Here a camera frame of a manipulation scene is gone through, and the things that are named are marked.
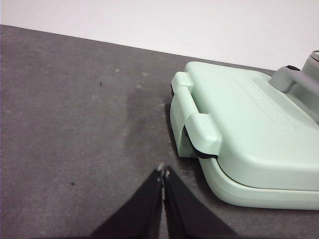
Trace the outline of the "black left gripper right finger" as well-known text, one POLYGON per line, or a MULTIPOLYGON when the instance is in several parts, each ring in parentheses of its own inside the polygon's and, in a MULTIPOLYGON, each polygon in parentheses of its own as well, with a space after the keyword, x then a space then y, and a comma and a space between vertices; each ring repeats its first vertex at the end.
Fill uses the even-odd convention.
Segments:
POLYGON ((170 166, 164 170, 163 182, 170 239, 229 239, 237 236, 193 195, 170 166))

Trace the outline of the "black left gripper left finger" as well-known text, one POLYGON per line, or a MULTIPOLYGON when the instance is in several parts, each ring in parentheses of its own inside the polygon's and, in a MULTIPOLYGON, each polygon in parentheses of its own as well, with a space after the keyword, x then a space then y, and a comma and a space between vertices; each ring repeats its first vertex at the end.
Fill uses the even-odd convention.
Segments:
POLYGON ((155 168, 132 197, 95 229, 95 239, 159 237, 163 166, 155 168))

